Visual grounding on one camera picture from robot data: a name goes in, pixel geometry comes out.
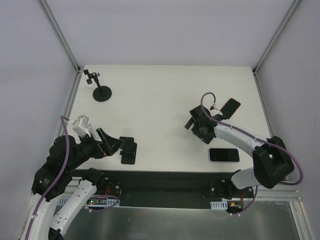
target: phone holder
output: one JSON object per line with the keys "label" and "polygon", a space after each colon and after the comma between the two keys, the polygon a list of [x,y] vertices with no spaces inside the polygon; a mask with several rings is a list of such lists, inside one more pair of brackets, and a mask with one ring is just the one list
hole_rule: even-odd
{"label": "phone holder", "polygon": [[110,87],[108,86],[101,86],[99,83],[98,76],[100,76],[99,73],[93,72],[89,73],[88,69],[83,70],[83,73],[88,76],[88,79],[86,80],[87,84],[92,84],[92,79],[97,85],[97,88],[93,91],[93,98],[97,102],[105,102],[112,96],[112,91]]}

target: white table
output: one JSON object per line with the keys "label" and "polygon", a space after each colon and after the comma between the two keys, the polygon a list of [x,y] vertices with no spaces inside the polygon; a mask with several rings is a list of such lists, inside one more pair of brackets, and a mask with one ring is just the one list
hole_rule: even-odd
{"label": "white table", "polygon": [[[234,172],[253,166],[252,159],[239,150],[239,163],[209,162],[209,148],[234,148],[214,138],[207,145],[184,128],[189,111],[201,96],[214,92],[217,108],[230,98],[241,103],[231,121],[252,133],[269,137],[258,90],[250,67],[173,65],[86,65],[100,73],[100,84],[112,90],[106,102],[97,102],[94,83],[82,75],[70,118],[86,115],[96,128],[119,138],[133,137],[137,143],[135,165],[121,164],[114,156],[90,159],[78,169],[118,171]],[[210,107],[210,96],[204,104]],[[70,135],[77,135],[68,127]]]}

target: gray wall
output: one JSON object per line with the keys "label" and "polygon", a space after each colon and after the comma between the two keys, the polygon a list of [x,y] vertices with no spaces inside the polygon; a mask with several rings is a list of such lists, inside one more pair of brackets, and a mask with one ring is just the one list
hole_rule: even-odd
{"label": "gray wall", "polygon": [[17,240],[75,71],[36,0],[0,1],[0,239]]}
{"label": "gray wall", "polygon": [[320,238],[320,1],[304,0],[258,72],[272,129],[300,160],[299,186]]}
{"label": "gray wall", "polygon": [[251,66],[293,0],[48,0],[79,64]]}

